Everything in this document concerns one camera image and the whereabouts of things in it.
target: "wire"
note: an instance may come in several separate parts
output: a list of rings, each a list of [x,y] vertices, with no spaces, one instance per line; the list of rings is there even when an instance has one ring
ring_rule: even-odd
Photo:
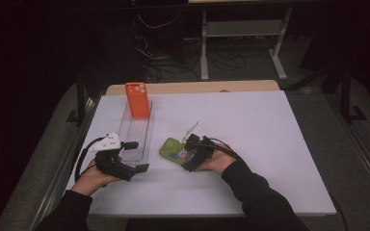
[[[193,61],[193,64],[191,65],[191,67],[188,67],[188,68],[190,68],[190,69],[193,69],[193,68],[195,68],[195,66],[197,66],[197,63],[198,63],[198,60],[199,60],[199,55],[191,54],[190,56],[187,56],[187,57],[185,57],[185,58],[184,58],[184,59],[190,59],[190,58],[192,58],[193,56],[196,56],[196,58],[195,58],[195,60]],[[179,61],[176,61],[176,62],[174,62],[174,63],[168,63],[168,64],[166,64],[166,63],[158,64],[158,63],[161,63],[161,62],[154,62],[154,63],[156,63],[156,64],[154,64],[154,65],[157,65],[157,66],[180,66],[180,67],[184,67],[184,65],[182,65],[182,64],[184,64],[184,63],[183,63],[183,62],[179,62]]]
[[[89,143],[89,145],[87,145],[87,147],[83,149],[82,154],[80,155],[79,160],[78,160],[78,162],[77,162],[77,164],[76,164],[76,169],[75,169],[75,171],[74,171],[74,182],[77,182],[77,180],[78,180],[78,179],[80,178],[80,176],[81,176],[81,174],[80,174],[80,169],[81,169],[81,167],[82,167],[82,165],[83,165],[83,161],[84,161],[84,159],[86,158],[86,155],[87,155],[87,152],[89,151],[89,148],[90,148],[93,144],[95,144],[97,141],[101,141],[101,140],[103,140],[103,139],[104,139],[104,137],[102,137],[102,138],[97,138],[97,139],[95,139],[94,141],[91,141],[91,142]]]
[[[145,42],[144,49],[141,49],[139,47],[136,47],[135,49],[140,51],[143,55],[147,56],[148,58],[152,58],[153,57],[152,53],[146,51],[148,49],[148,41],[146,40],[146,38],[141,37],[141,36],[136,36],[135,39],[142,39]]]
[[[243,38],[242,42],[243,42],[242,46],[240,46],[240,45],[237,46],[238,48],[241,48],[243,50],[241,52],[238,52],[238,53],[226,52],[225,54],[223,54],[224,52],[216,51],[216,52],[213,52],[213,54],[215,54],[217,57],[214,57],[212,54],[211,55],[206,55],[206,57],[208,58],[208,61],[212,65],[216,66],[219,69],[226,70],[226,71],[234,71],[234,70],[237,70],[241,67],[246,66],[247,62],[246,62],[245,58],[262,55],[264,53],[267,53],[269,48],[274,47],[274,45],[272,44],[272,45],[266,46],[263,51],[257,52],[257,53],[252,54],[252,55],[246,55],[247,50],[252,47],[252,45],[251,45],[252,42],[251,42],[250,39],[246,39],[246,38]],[[228,44],[228,43],[229,43],[229,41],[225,45],[225,47],[224,47],[225,49],[232,50],[232,49],[235,48],[235,46],[232,46],[231,44]],[[219,48],[220,45],[218,45],[218,44],[211,45],[211,47]]]
[[[184,51],[183,51],[183,59],[188,59],[196,54],[199,54],[200,53],[200,50],[198,50],[201,45],[202,45],[202,42],[200,40],[200,38],[189,38],[187,40],[184,41],[184,43],[190,43],[189,41],[193,41],[193,40],[196,40],[197,42],[195,42],[195,44],[191,44],[191,46],[188,46],[188,47],[185,47]],[[156,57],[152,57],[152,58],[149,58],[149,60],[151,62],[162,62],[162,61],[166,61],[166,60],[175,60],[176,57],[173,57],[173,56],[169,56],[169,55],[165,55],[165,56],[156,56]]]
[[[229,145],[227,145],[226,143],[224,143],[223,141],[221,141],[221,140],[218,140],[218,139],[215,139],[215,138],[208,138],[210,141],[218,141],[218,142],[220,142],[221,144],[223,144],[223,145],[226,145],[231,151],[233,151],[233,149],[229,146]]]
[[[197,81],[199,81],[198,74],[193,71],[193,69],[195,68],[195,66],[197,65],[197,63],[198,63],[198,57],[196,58],[196,60],[194,61],[193,65],[191,67],[184,66],[184,65],[178,65],[178,64],[156,64],[155,67],[158,68],[161,71],[165,71],[165,72],[169,72],[169,73],[184,73],[184,72],[188,72],[189,71],[189,72],[193,73],[194,76],[197,78]],[[172,70],[167,70],[167,69],[159,68],[157,66],[177,67],[177,68],[182,68],[184,70],[172,71]]]
[[[240,157],[236,152],[234,151],[231,151],[227,148],[224,148],[224,147],[221,147],[221,146],[218,146],[218,145],[210,145],[210,144],[194,144],[194,146],[203,146],[203,147],[211,147],[211,148],[214,148],[214,149],[218,149],[220,151],[223,151],[224,153],[228,154],[229,156],[235,158],[237,161],[241,162],[244,166],[246,166],[248,169],[249,166],[248,164],[246,164],[246,162],[242,159],[242,157]]]
[[[150,26],[148,25],[147,23],[145,23],[143,21],[143,19],[140,17],[140,14],[137,13],[137,16],[138,16],[138,19],[140,19],[140,21],[147,27],[147,28],[151,28],[151,29],[156,29],[156,28],[161,28],[161,27],[165,27],[165,26],[168,26],[172,23],[174,23],[180,16],[182,15],[182,13],[179,13],[173,20],[167,22],[167,23],[164,23],[164,24],[161,24],[161,25],[157,25],[157,26]]]
[[[344,212],[342,212],[341,206],[339,206],[338,201],[334,198],[331,192],[329,192],[329,196],[332,200],[332,203],[335,205],[335,208],[338,210],[338,213],[341,215],[342,222],[344,223],[345,231],[349,231],[350,229],[348,228],[347,218],[345,217]]]
[[[86,173],[86,171],[88,171],[92,167],[95,167],[95,164],[90,167],[87,167],[82,173],[80,173],[80,176],[82,176],[84,173]]]
[[[159,69],[159,68],[157,68],[157,67],[155,67],[155,66],[152,66],[152,65],[150,65],[150,66],[145,66],[145,65],[143,65],[143,67],[145,67],[146,68],[146,73],[148,74],[148,76],[151,78],[151,80],[152,80],[152,82],[153,83],[160,83],[161,82],[161,80],[163,80],[165,83],[167,83],[167,80],[165,79],[165,78],[163,78],[162,77],[162,74],[161,74],[161,70]],[[150,70],[151,69],[155,69],[155,71],[156,71],[156,74],[153,74]]]

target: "floor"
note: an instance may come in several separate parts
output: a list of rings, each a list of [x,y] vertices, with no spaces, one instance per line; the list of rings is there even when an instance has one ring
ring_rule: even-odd
[[[210,81],[271,79],[276,80],[281,87],[287,87],[312,73],[299,68],[308,46],[308,39],[305,38],[288,38],[281,47],[279,57],[287,74],[285,81],[278,79],[267,53],[267,49],[274,43],[273,38],[219,39],[208,40],[208,42],[211,42],[208,43]],[[185,61],[163,59],[149,64],[148,70],[149,75],[146,79],[148,83],[196,81],[200,73],[198,55],[190,53]],[[370,172],[362,161],[359,145],[354,142],[354,135],[352,135],[353,130],[356,130],[370,154],[370,97],[362,85],[353,81],[352,105],[359,106],[367,119],[354,121],[353,125],[349,126],[337,110],[339,90],[333,94],[322,93],[320,85],[323,80],[324,78],[321,77],[299,90],[287,91],[286,95],[313,160],[326,187],[342,209],[343,215],[337,213],[332,216],[302,218],[302,220],[314,231],[345,230],[344,219],[348,223],[349,230],[370,231]],[[66,123],[66,118],[70,111],[76,110],[75,95],[75,86],[72,86],[54,112],[34,158],[62,155],[70,146],[76,134],[75,124]],[[28,172],[33,172],[31,165],[26,169],[26,175]],[[26,179],[27,176],[23,178],[23,181],[30,181]],[[30,186],[29,183],[27,185],[29,188],[36,187],[37,191],[44,194],[42,189],[47,189],[44,187],[47,182],[50,180],[41,180],[36,182],[35,186]],[[17,189],[11,201],[15,204],[22,196],[22,190]],[[36,212],[32,203],[28,211],[31,215]],[[26,230],[16,227],[31,223],[34,218],[27,214],[20,216],[18,213],[16,209],[8,209],[1,218],[0,230]],[[11,228],[8,228],[9,222],[16,216],[17,222],[12,223]],[[125,223],[126,219],[88,218],[88,225],[93,231],[123,230]]]

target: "dark wall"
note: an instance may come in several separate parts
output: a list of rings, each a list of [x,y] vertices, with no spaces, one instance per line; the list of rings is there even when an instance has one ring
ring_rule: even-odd
[[[318,70],[332,61],[370,93],[370,2],[326,8],[303,67]]]
[[[129,15],[70,11],[87,6],[89,1],[0,1],[0,215],[77,76],[84,76],[92,95],[142,78]]]
[[[59,99],[74,82],[53,2],[0,2],[0,214]]]

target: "wooden table edge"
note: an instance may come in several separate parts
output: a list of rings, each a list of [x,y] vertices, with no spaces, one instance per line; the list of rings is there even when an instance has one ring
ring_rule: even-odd
[[[220,81],[220,82],[185,82],[146,84],[148,94],[159,93],[198,93],[220,91],[261,91],[280,90],[274,80]],[[105,95],[125,94],[124,85],[110,86]]]

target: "orange box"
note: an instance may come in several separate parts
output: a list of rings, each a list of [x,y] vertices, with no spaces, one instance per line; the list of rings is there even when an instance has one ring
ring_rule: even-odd
[[[149,118],[150,109],[145,83],[127,83],[125,93],[133,118]]]

